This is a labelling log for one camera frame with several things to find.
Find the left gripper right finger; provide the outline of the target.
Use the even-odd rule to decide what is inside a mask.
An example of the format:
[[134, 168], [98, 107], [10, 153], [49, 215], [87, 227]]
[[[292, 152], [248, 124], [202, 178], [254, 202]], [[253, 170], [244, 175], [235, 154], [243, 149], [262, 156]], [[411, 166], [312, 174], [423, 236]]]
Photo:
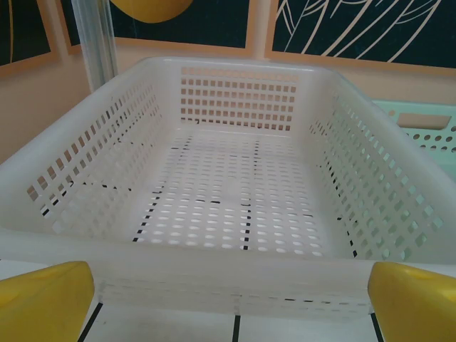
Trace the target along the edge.
[[368, 295], [385, 342], [456, 342], [455, 277], [377, 262]]

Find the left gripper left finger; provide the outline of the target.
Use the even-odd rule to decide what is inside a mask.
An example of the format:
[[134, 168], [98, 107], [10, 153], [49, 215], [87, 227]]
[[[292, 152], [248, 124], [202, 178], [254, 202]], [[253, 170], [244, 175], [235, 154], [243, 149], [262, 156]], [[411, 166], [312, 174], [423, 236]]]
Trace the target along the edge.
[[0, 342], [77, 342], [94, 292], [85, 261], [0, 280]]

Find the mint green plastic basket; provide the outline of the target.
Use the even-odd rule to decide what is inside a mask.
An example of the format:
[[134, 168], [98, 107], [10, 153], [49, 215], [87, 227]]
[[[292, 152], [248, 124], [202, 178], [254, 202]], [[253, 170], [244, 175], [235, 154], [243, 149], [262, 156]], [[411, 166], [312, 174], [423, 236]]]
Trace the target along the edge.
[[442, 169], [456, 177], [456, 105], [373, 102]]

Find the white plastic basket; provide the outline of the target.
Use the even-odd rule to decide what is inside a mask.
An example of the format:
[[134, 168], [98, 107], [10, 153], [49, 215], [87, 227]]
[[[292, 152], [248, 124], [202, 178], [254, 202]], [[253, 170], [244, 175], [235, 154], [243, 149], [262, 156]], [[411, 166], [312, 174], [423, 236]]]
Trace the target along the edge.
[[365, 316], [377, 261], [456, 277], [456, 177], [343, 76], [146, 58], [0, 164], [0, 258], [98, 300]]

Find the aluminium frame post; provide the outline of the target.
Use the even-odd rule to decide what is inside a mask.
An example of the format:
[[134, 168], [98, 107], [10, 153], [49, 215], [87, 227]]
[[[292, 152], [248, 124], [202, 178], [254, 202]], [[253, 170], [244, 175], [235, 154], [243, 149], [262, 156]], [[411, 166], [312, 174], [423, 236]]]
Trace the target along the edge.
[[90, 90], [118, 74], [109, 0], [71, 0]]

